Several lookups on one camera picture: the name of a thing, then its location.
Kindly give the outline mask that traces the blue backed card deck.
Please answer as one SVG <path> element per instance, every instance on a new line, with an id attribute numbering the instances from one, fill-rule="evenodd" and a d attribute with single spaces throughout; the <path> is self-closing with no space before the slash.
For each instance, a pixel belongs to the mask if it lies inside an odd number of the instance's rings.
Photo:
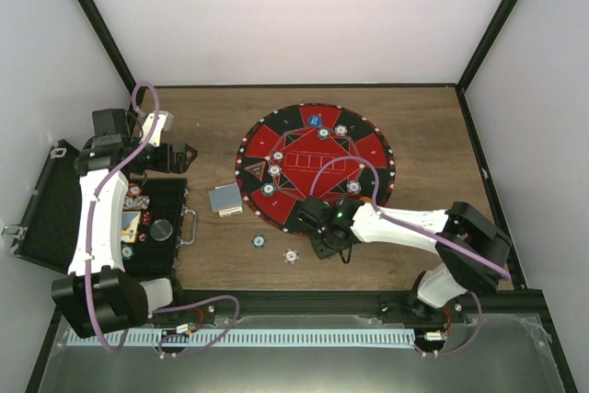
<path id="1" fill-rule="evenodd" d="M 239 187 L 236 183 L 216 187 L 208 191 L 213 212 L 234 210 L 242 204 Z"/>

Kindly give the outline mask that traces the orange blue 10 chip stack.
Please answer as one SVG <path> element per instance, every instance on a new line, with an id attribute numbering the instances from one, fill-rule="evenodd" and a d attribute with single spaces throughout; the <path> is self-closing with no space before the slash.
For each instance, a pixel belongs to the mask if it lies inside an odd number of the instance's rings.
<path id="1" fill-rule="evenodd" d="M 295 249 L 287 249 L 283 254 L 283 259 L 286 263 L 294 264 L 299 260 L 299 253 Z"/>

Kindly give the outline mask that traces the blue small blind button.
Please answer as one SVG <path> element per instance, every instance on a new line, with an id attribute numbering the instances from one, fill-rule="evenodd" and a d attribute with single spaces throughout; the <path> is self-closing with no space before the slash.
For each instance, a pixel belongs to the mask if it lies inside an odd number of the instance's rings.
<path id="1" fill-rule="evenodd" d="M 314 128 L 321 127 L 322 126 L 322 118 L 319 114 L 310 115 L 307 118 L 307 124 L 310 127 L 314 127 Z"/>

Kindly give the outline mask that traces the green blue 50 chip stack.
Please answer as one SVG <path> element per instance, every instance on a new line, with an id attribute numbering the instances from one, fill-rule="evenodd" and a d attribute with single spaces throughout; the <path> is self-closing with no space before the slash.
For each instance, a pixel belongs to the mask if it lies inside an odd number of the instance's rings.
<path id="1" fill-rule="evenodd" d="M 267 239 L 264 235 L 256 235 L 251 240 L 251 244 L 256 249 L 262 249 L 266 246 Z"/>

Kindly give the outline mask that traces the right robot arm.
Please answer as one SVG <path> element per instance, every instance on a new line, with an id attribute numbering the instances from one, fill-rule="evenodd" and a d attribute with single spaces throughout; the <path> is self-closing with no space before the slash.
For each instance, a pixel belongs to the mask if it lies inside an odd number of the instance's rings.
<path id="1" fill-rule="evenodd" d="M 441 263 L 420 273 L 408 295 L 408 310 L 421 322 L 431 321 L 463 294 L 493 295 L 501 280 L 511 279 L 505 270 L 511 239 L 465 202 L 454 202 L 447 210 L 420 212 L 348 198 L 329 205 L 309 197 L 296 215 L 321 260 L 369 243 L 438 256 Z"/>

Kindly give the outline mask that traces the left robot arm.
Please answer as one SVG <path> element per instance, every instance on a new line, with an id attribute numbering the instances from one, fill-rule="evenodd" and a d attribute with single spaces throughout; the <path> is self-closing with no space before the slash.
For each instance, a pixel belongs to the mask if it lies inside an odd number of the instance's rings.
<path id="1" fill-rule="evenodd" d="M 145 115 L 139 136 L 122 109 L 98 110 L 92 120 L 94 135 L 75 161 L 82 198 L 75 252 L 65 277 L 52 283 L 52 300 L 80 338 L 142 326 L 155 311 L 179 322 L 189 302 L 170 278 L 139 281 L 126 272 L 122 214 L 130 175 L 184 173 L 197 152 L 162 143 L 173 122 L 167 111 Z"/>

